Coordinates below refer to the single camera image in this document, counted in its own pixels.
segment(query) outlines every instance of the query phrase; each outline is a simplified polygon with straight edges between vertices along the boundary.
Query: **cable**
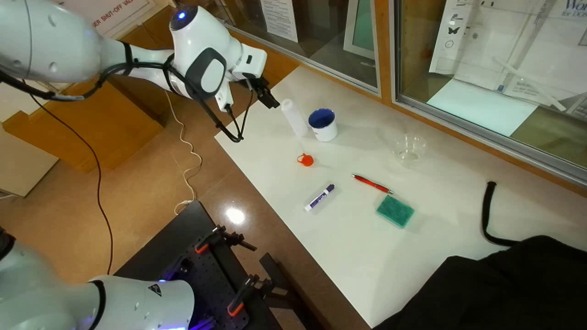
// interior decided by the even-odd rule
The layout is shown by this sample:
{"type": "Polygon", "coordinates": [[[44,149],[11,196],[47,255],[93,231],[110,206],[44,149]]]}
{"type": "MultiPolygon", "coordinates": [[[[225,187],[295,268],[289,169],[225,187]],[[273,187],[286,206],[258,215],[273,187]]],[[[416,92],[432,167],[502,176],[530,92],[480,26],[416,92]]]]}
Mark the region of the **cable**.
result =
{"type": "Polygon", "coordinates": [[[236,118],[234,118],[234,112],[233,112],[233,107],[225,107],[225,114],[231,118],[231,121],[234,123],[234,129],[236,129],[236,138],[238,138],[238,141],[242,140],[242,130],[240,130],[240,125],[238,125],[238,121],[236,121],[236,118]]]}
{"type": "Polygon", "coordinates": [[[194,145],[190,141],[185,140],[185,125],[183,121],[179,121],[172,103],[170,103],[170,97],[168,94],[165,92],[165,97],[166,97],[166,105],[168,105],[168,112],[172,116],[172,119],[179,125],[179,143],[187,145],[188,147],[188,154],[198,162],[198,165],[194,169],[185,169],[181,173],[183,176],[183,185],[187,187],[188,195],[190,195],[190,200],[181,200],[176,207],[174,207],[174,213],[179,215],[179,207],[181,206],[187,206],[187,204],[192,204],[196,200],[199,200],[198,196],[198,189],[194,185],[190,185],[187,174],[192,173],[192,176],[196,176],[196,173],[201,169],[203,165],[203,158],[194,151],[194,145]]]}
{"type": "Polygon", "coordinates": [[[55,116],[53,112],[49,112],[44,105],[40,105],[36,101],[34,96],[31,96],[31,99],[38,105],[38,108],[42,108],[49,118],[53,118],[55,121],[58,121],[64,129],[67,129],[80,143],[84,143],[88,147],[88,151],[91,152],[91,158],[95,162],[97,167],[97,184],[95,184],[95,204],[97,209],[100,213],[100,217],[104,218],[106,229],[108,229],[108,268],[106,268],[106,275],[111,273],[111,262],[113,262],[113,233],[111,233],[111,224],[110,218],[102,207],[102,198],[100,198],[100,189],[102,189],[102,165],[99,163],[99,158],[93,151],[93,147],[73,129],[69,127],[66,121],[62,121],[58,116],[55,116]]]}
{"type": "MultiPolygon", "coordinates": [[[[27,0],[23,0],[23,6],[25,6],[25,13],[27,13],[27,28],[29,28],[29,41],[27,41],[27,42],[29,42],[29,59],[27,59],[27,61],[29,61],[29,63],[27,63],[27,72],[25,72],[25,74],[29,74],[29,72],[31,72],[31,66],[33,66],[33,53],[34,53],[33,46],[34,46],[34,42],[33,42],[33,22],[31,22],[31,11],[29,11],[27,0]]],[[[22,92],[25,92],[25,94],[29,94],[29,96],[36,96],[36,97],[42,97],[42,99],[73,103],[73,101],[84,101],[84,99],[91,97],[91,96],[93,96],[113,74],[117,74],[117,72],[122,72],[124,75],[128,75],[133,68],[154,68],[154,70],[161,70],[161,72],[165,74],[165,79],[166,79],[166,85],[168,85],[170,90],[174,90],[174,88],[170,86],[168,74],[172,74],[176,79],[179,79],[179,81],[185,85],[185,90],[192,90],[192,92],[198,90],[198,88],[192,88],[192,83],[187,81],[187,79],[170,64],[170,63],[172,63],[172,61],[170,61],[172,57],[170,57],[166,63],[139,63],[137,59],[132,59],[132,52],[130,52],[128,44],[122,44],[122,46],[124,46],[126,61],[104,68],[104,70],[100,72],[97,83],[95,83],[88,92],[84,92],[84,94],[80,94],[80,96],[62,96],[62,94],[55,94],[55,92],[42,92],[42,90],[38,90],[38,88],[33,88],[33,86],[29,86],[29,85],[25,85],[23,81],[18,83],[18,81],[12,79],[9,74],[3,74],[1,70],[0,70],[0,83],[3,81],[3,83],[11,85],[11,86],[16,88],[16,90],[22,90],[22,92]]],[[[207,103],[203,101],[203,97],[196,97],[196,99],[199,101],[199,105],[203,107],[203,110],[207,112],[207,116],[214,121],[216,129],[220,129],[220,130],[221,130],[231,141],[234,141],[234,143],[238,143],[238,141],[242,140],[244,125],[245,125],[245,116],[247,116],[249,105],[247,105],[247,108],[245,108],[245,116],[244,116],[244,119],[242,119],[242,125],[240,125],[240,127],[238,127],[234,116],[233,116],[233,110],[227,108],[227,114],[229,114],[231,121],[233,121],[234,127],[236,127],[236,136],[234,136],[234,134],[231,134],[231,132],[225,129],[225,125],[214,116],[214,112],[207,107],[207,103]]]]}
{"type": "Polygon", "coordinates": [[[255,99],[255,97],[253,97],[253,96],[255,96],[253,85],[249,83],[249,79],[244,79],[244,81],[245,81],[245,86],[251,90],[251,94],[249,94],[249,103],[247,103],[245,108],[244,108],[242,123],[240,123],[242,132],[244,132],[245,118],[249,116],[249,108],[251,108],[253,99],[255,99]]]}
{"type": "Polygon", "coordinates": [[[12,193],[5,193],[5,191],[0,189],[0,200],[9,200],[12,196],[14,196],[12,193]]]}

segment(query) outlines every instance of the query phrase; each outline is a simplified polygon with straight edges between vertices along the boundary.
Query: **light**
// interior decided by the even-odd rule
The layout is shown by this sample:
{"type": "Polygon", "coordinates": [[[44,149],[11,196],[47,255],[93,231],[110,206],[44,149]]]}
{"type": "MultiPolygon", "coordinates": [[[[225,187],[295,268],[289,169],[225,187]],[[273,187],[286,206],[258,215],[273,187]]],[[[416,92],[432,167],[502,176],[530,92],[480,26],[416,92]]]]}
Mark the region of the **light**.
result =
{"type": "Polygon", "coordinates": [[[233,222],[234,226],[242,226],[242,224],[245,222],[245,215],[244,215],[242,209],[227,207],[227,209],[223,211],[223,215],[225,215],[225,218],[227,218],[229,222],[233,222]]]}

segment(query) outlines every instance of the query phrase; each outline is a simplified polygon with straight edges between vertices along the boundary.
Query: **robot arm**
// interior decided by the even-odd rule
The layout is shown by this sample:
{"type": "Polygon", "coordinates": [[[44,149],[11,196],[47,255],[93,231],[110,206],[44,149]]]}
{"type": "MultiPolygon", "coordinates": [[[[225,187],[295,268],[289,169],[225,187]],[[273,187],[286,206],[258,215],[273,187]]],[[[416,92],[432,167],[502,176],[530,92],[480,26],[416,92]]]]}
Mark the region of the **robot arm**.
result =
{"type": "Polygon", "coordinates": [[[100,277],[69,286],[0,228],[1,330],[188,328],[196,297],[183,281],[100,277]]]}
{"type": "MultiPolygon", "coordinates": [[[[0,81],[12,86],[22,85],[18,79],[78,83],[97,74],[102,79],[124,74],[188,99],[214,97],[220,110],[229,110],[229,83],[262,75],[266,53],[233,39],[201,8],[179,9],[170,33],[174,52],[143,50],[99,37],[84,19],[49,0],[3,2],[0,81]]],[[[49,99],[75,101],[66,96],[49,99]]]]}

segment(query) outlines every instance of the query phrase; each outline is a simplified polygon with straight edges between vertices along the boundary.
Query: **green sponge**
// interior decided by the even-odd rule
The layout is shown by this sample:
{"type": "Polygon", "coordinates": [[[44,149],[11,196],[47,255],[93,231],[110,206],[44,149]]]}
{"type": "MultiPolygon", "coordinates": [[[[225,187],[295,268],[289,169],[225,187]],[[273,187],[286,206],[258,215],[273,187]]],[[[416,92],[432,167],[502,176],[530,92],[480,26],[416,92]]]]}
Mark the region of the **green sponge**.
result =
{"type": "Polygon", "coordinates": [[[414,209],[387,195],[385,200],[379,204],[377,213],[394,222],[396,226],[405,228],[410,215],[414,215],[414,209]]]}

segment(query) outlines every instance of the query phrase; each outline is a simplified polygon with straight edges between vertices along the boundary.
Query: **red pen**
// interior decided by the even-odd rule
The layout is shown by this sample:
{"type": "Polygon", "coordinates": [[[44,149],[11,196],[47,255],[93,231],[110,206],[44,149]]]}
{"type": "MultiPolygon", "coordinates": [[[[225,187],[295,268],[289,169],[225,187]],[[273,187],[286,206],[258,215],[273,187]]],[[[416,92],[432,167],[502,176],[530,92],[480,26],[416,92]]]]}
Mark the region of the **red pen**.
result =
{"type": "Polygon", "coordinates": [[[374,187],[374,189],[377,189],[377,191],[385,193],[385,195],[388,195],[388,193],[390,193],[390,191],[388,191],[388,187],[379,185],[379,184],[374,184],[374,182],[370,182],[370,180],[368,180],[368,178],[365,178],[365,176],[354,174],[354,178],[355,178],[357,182],[365,184],[365,185],[370,185],[370,187],[374,187]]]}

